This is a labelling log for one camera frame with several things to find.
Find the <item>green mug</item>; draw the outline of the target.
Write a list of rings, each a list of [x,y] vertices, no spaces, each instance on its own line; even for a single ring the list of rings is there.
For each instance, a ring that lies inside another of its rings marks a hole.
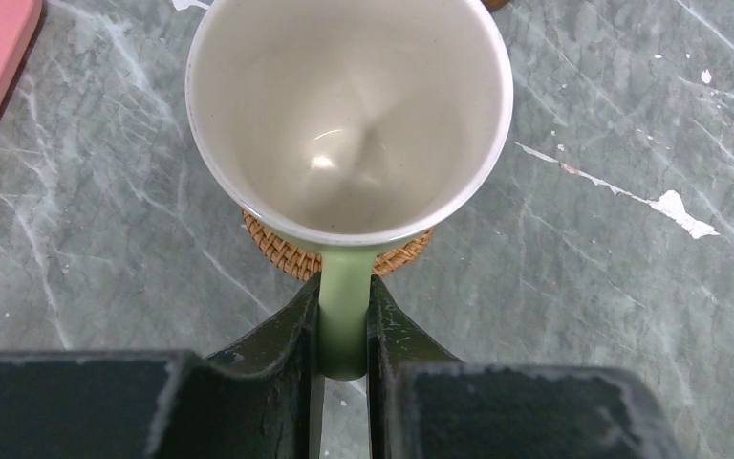
[[[351,381],[367,370],[376,258],[483,185],[513,76],[479,1],[216,1],[189,50],[185,102],[225,192],[321,256],[319,366]]]

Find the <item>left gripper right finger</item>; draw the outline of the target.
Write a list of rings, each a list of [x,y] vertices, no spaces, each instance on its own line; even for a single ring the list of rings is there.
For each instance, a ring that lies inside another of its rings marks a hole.
[[[375,458],[680,458],[653,392],[622,368],[461,361],[371,280]]]

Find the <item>woven coaster tan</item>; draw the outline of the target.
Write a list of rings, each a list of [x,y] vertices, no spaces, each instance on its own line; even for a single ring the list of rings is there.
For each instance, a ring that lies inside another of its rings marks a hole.
[[[320,254],[305,251],[285,241],[276,233],[265,227],[247,210],[241,210],[242,226],[248,231],[260,252],[283,273],[301,281],[307,281],[322,268]],[[417,260],[434,233],[428,229],[399,248],[380,253],[374,260],[372,274],[384,276],[396,271],[399,267]]]

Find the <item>dark brown wooden coaster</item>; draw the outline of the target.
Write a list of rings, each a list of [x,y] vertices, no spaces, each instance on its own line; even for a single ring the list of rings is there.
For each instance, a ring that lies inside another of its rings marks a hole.
[[[489,12],[496,12],[509,4],[511,0],[481,0]]]

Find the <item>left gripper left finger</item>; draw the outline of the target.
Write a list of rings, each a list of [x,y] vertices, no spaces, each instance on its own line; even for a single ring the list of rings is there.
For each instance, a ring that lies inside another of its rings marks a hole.
[[[317,457],[318,288],[208,357],[0,351],[0,458]]]

